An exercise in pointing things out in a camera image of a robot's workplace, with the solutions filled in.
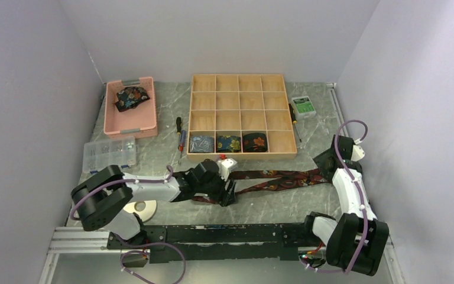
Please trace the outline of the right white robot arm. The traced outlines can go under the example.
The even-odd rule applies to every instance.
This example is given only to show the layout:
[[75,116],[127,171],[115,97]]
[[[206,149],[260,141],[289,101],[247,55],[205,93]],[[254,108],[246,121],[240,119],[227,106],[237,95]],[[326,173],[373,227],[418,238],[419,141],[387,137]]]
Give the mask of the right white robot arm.
[[367,276],[376,274],[390,234],[369,204],[362,166],[363,149],[352,138],[334,135],[329,149],[313,160],[323,177],[336,189],[342,215],[339,220],[312,212],[305,221],[305,243],[325,245],[329,265]]

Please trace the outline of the dark red floral tie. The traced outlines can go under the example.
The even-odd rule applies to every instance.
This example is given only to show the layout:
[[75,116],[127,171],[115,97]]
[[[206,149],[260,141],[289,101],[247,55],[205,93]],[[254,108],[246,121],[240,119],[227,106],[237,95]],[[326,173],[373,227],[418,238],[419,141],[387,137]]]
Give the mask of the dark red floral tie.
[[265,179],[265,182],[255,184],[240,191],[232,191],[228,196],[220,201],[215,201],[212,197],[193,196],[191,194],[180,194],[173,202],[181,202],[192,200],[209,204],[218,204],[220,206],[228,206],[234,204],[238,196],[250,192],[279,192],[289,189],[302,188],[307,186],[329,183],[322,176],[319,169],[307,171],[287,171],[287,170],[241,170],[232,172],[229,177],[232,180],[253,180]]

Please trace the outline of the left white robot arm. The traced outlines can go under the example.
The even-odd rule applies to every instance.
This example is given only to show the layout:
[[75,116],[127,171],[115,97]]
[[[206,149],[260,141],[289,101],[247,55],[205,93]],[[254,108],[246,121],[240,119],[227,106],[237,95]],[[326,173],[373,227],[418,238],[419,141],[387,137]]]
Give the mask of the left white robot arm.
[[85,231],[104,228],[137,249],[148,242],[144,222],[136,213],[124,210],[131,202],[182,202],[206,198],[227,206],[235,200],[235,181],[230,177],[236,168],[234,159],[206,159],[187,171],[168,175],[138,176],[110,165],[75,187],[69,217],[80,221]]

